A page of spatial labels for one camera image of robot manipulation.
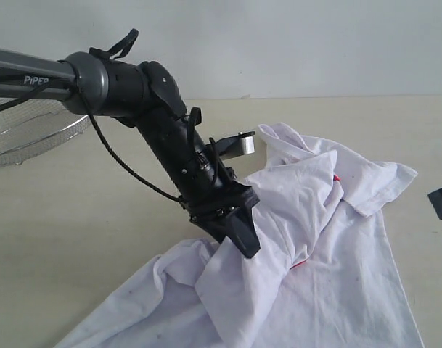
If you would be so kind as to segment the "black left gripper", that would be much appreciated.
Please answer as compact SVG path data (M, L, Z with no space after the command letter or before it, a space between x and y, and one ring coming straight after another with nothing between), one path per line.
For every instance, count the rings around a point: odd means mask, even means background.
M259 198L252 187L235 180L233 169L220 160L181 162L180 200L190 221L218 243L230 240L247 259L260 250L253 223L253 207Z

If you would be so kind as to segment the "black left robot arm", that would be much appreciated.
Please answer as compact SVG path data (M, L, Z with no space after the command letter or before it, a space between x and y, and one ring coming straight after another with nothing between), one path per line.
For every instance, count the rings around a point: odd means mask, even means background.
M51 61L0 49L0 112L31 99L61 102L90 120L109 116L137 129L177 187L193 224L216 241L230 239L246 257L260 250L252 210L258 196L237 181L222 157L239 136L204 142L199 108L188 109L169 71L133 65L98 49Z

